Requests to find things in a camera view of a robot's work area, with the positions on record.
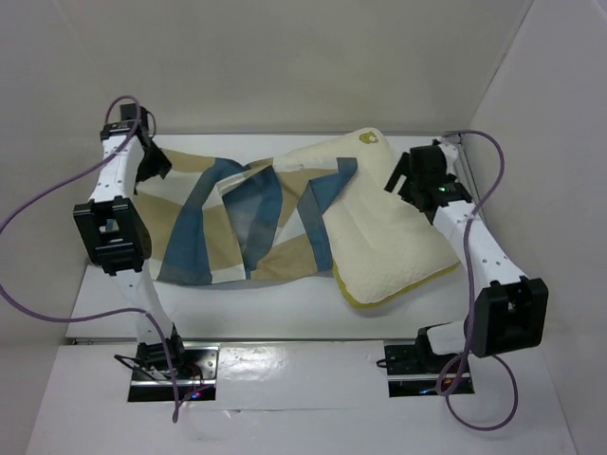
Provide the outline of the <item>blue beige patchwork pillowcase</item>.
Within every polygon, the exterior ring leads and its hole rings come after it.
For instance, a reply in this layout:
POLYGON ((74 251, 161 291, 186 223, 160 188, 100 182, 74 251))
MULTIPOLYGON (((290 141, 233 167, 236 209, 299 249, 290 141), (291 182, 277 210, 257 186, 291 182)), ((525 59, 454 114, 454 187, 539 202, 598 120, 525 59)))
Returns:
POLYGON ((243 165, 170 151, 164 179, 139 187, 134 203, 152 240, 158 282, 206 286, 292 281, 326 272, 333 256, 322 216, 355 175, 354 158, 243 165))

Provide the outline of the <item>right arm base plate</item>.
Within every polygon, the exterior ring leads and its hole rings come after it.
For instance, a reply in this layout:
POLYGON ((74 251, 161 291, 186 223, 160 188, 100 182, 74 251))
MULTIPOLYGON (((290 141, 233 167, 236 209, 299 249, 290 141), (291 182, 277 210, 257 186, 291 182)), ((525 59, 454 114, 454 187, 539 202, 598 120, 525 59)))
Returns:
POLYGON ((387 374, 390 398, 436 396, 436 382, 454 355, 424 353, 413 344, 388 344, 376 366, 387 374))

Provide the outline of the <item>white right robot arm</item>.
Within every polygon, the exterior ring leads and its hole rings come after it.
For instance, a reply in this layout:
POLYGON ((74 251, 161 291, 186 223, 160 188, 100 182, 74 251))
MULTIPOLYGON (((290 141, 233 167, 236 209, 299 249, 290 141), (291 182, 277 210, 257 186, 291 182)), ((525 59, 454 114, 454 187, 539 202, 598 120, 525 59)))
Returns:
POLYGON ((418 332, 414 361, 436 371, 450 356, 483 358, 538 346, 549 291, 509 260, 479 217, 466 187, 451 173, 457 148, 444 139, 413 147, 398 160, 385 190, 426 216, 448 241, 469 278, 469 314, 418 332))

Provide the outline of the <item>aluminium rail front edge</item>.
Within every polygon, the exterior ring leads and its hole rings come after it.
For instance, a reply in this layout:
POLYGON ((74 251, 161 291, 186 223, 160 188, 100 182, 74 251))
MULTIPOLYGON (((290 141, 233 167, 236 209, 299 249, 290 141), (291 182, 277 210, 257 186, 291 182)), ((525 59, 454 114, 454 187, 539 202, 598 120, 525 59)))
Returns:
MULTIPOLYGON (((67 344, 125 344, 134 343, 134 337, 66 337, 67 344)), ((184 344, 223 344, 223 343, 291 343, 291 342, 362 342, 382 341, 387 345, 414 344, 415 337, 405 338, 246 338, 246 337, 185 337, 184 344)))

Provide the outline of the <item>aluminium rail right side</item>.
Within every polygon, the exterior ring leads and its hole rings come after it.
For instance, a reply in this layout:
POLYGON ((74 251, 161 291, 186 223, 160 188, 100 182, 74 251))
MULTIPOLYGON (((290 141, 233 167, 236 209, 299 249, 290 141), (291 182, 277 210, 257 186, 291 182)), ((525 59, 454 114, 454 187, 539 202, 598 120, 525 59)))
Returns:
POLYGON ((476 203, 478 203, 482 194, 479 192, 473 169, 470 162, 469 139, 467 135, 457 134, 454 131, 446 133, 446 139, 449 142, 456 144, 459 147, 459 175, 465 180, 470 195, 476 203))

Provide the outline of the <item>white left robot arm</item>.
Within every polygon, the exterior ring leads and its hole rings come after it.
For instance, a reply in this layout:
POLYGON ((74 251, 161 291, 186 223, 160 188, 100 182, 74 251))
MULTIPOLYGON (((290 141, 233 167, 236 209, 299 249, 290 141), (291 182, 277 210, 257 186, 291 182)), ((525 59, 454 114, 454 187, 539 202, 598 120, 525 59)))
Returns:
POLYGON ((104 121, 98 181, 88 201, 74 207, 73 218, 90 261, 137 309, 135 365, 148 375, 157 371, 175 378, 186 370, 187 355, 154 287, 149 267, 152 240, 133 202, 138 184, 164 178, 172 168, 153 141, 153 118, 133 100, 120 106, 119 120, 104 121))

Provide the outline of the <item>cream and yellow pillow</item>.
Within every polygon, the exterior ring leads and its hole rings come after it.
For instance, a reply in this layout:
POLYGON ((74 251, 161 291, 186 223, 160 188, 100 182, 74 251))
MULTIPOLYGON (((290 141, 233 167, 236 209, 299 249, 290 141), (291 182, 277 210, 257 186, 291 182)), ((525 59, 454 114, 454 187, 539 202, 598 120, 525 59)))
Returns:
POLYGON ((300 148, 279 162, 318 166, 333 158, 354 158, 358 164, 322 216, 333 274, 351 305, 380 306, 457 268, 452 247, 427 218, 384 190, 397 159, 378 129, 362 128, 300 148))

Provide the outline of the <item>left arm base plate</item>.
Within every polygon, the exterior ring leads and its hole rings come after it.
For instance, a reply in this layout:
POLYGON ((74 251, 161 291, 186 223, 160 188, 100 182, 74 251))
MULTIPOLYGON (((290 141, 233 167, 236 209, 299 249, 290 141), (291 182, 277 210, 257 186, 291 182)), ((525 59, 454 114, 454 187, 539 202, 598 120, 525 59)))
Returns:
MULTIPOLYGON (((127 401, 131 403, 170 402, 174 400, 173 383, 168 365, 146 367, 136 357, 114 355, 114 359, 131 372, 127 401)), ((186 344, 184 360, 174 364, 174 375, 180 401, 213 401, 219 347, 186 344)))

